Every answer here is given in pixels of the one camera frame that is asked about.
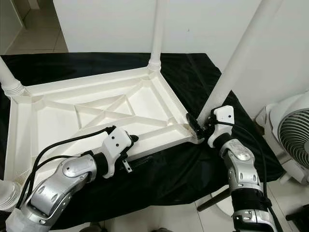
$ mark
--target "black cloth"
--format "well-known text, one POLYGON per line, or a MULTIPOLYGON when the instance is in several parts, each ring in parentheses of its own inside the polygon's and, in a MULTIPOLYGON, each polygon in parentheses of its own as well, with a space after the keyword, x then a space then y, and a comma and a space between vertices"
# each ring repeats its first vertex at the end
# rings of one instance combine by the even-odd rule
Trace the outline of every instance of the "black cloth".
MULTIPOLYGON (((144 67, 149 54, 67 53, 2 56, 23 85, 36 85, 100 73, 144 67)), ((218 81, 220 70, 206 54, 162 54, 162 74, 189 113, 197 118, 218 81)), ((237 97, 230 92, 225 104, 232 105, 235 123, 258 140, 267 156, 267 180, 276 180, 282 167, 256 131, 237 97)), ((1 93, 1 144, 6 144, 9 100, 1 93)), ((233 128, 233 135, 255 154, 255 166, 263 180, 261 155, 254 141, 233 128)), ((218 151, 204 142, 184 143, 131 162, 133 172, 115 172, 113 178, 97 178, 77 192, 54 229, 89 221, 102 221, 150 205, 191 203, 227 184, 227 171, 218 151)))

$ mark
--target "white wall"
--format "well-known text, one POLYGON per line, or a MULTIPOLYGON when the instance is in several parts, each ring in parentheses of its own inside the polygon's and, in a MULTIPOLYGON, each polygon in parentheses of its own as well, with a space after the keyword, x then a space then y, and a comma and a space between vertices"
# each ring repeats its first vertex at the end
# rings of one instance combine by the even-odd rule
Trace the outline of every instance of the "white wall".
MULTIPOLYGON (((205 52, 222 71, 260 0, 170 0, 163 52, 205 52)), ((70 52, 150 52, 155 2, 54 0, 70 52)), ((309 87, 309 1, 285 0, 234 87, 254 117, 309 87)))
POLYGON ((22 29, 11 0, 0 0, 0 54, 5 54, 22 29))
MULTIPOLYGON (((259 0, 170 0, 163 52, 225 67, 259 0)), ((54 0, 70 52, 150 52, 154 0, 54 0)))
POLYGON ((234 87, 250 116, 268 103, 309 89, 308 9, 308 0, 285 0, 256 44, 234 87))

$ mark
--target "fan grille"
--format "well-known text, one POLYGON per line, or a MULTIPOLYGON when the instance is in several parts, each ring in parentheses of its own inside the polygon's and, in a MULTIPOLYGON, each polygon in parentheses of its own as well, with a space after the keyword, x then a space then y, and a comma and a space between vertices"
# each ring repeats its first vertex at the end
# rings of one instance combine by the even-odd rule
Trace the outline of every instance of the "fan grille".
POLYGON ((292 158, 309 169, 309 110, 292 113, 283 119, 279 139, 292 158))

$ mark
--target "white cylindrical leg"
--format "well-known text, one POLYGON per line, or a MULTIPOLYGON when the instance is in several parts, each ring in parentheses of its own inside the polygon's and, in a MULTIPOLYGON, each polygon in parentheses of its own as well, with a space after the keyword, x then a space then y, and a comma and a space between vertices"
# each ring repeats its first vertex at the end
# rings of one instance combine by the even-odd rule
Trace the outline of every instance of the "white cylindrical leg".
POLYGON ((253 49, 255 40, 276 14, 281 3, 282 0, 261 1, 223 74, 200 112, 197 118, 199 125, 203 126, 205 124, 213 108, 220 107, 223 104, 232 87, 239 79, 246 65, 246 60, 253 49))
POLYGON ((161 69, 160 55, 161 55, 161 49, 162 49, 167 3, 168 3, 168 0, 157 0, 156 1, 153 48, 152 48, 150 60, 148 63, 148 69, 151 71, 157 71, 161 69))
POLYGON ((0 210, 11 212, 20 196, 20 185, 12 181, 0 180, 0 210))
POLYGON ((8 66, 0 57, 0 82, 1 87, 6 96, 21 95, 24 92, 24 87, 20 81, 16 80, 8 66))

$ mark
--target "black cable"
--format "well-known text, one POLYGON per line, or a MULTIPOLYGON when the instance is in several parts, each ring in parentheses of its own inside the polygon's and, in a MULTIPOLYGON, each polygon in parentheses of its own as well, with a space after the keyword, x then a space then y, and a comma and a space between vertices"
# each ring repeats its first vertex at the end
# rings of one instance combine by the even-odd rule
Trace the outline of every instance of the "black cable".
MULTIPOLYGON (((59 146, 59 145, 67 144, 67 143, 74 142, 74 141, 81 140, 81 139, 85 139, 85 138, 89 138, 89 137, 101 134, 103 132, 111 132, 115 128, 116 128, 116 126, 106 127, 104 129, 101 129, 99 131, 96 131, 96 132, 93 132, 93 133, 90 133, 90 134, 81 135, 81 136, 78 136, 78 137, 75 137, 75 138, 63 140, 63 141, 60 141, 60 142, 57 142, 57 143, 49 145, 48 147, 44 148, 43 151, 41 151, 39 153, 39 155, 36 157, 36 159, 34 161, 34 164, 33 164, 33 168, 32 168, 31 173, 35 173, 35 170, 36 170, 36 168, 37 168, 37 166, 38 166, 38 164, 40 162, 40 159, 42 158, 44 153, 47 152, 48 150, 50 150, 50 149, 52 149, 52 148, 54 148, 56 146, 59 146)), ((33 190, 33 185, 34 185, 34 176, 32 178, 30 178, 29 190, 28 190, 26 199, 31 195, 32 190, 33 190)))
MULTIPOLYGON (((35 171, 39 170, 43 165, 47 164, 50 161, 53 161, 53 160, 56 160, 56 159, 60 159, 60 158, 71 158, 71 157, 74 157, 74 156, 54 156, 54 157, 51 157, 51 158, 45 160, 44 162, 40 163, 40 165, 36 168, 35 171)), ((21 205, 21 203, 22 203, 22 201, 24 199, 25 193, 27 191, 27 188, 28 188, 28 185, 29 185, 29 182, 30 182, 32 176, 35 177, 35 173, 30 173, 28 178, 26 179, 24 187, 23 187, 23 190, 22 190, 22 192, 20 194, 20 197, 18 199, 16 208, 20 207, 20 205, 21 205)))
POLYGON ((237 124, 233 124, 233 123, 228 123, 228 122, 220 122, 220 121, 215 121, 215 124, 222 124, 222 125, 227 125, 227 126, 231 126, 231 127, 237 127, 239 129, 242 129, 243 131, 245 131, 248 135, 251 136, 251 138, 254 140, 254 142, 256 143, 257 147, 259 148, 259 151, 261 153, 261 156, 262 156, 262 162, 263 162, 263 190, 264 190, 264 198, 265 198, 265 201, 267 201, 267 207, 271 213, 271 215, 273 216, 274 218, 274 222, 275 222, 275 226, 277 228, 277 231, 278 232, 283 232, 282 230, 282 227, 279 223, 279 220, 275 214, 275 212, 273 211, 273 209, 271 208, 271 201, 270 199, 267 197, 267 168, 266 168, 266 159, 265 159, 265 155, 263 153, 263 150, 260 146, 260 144, 258 143, 258 141, 255 139, 255 137, 249 132, 247 131, 245 128, 237 125, 237 124))

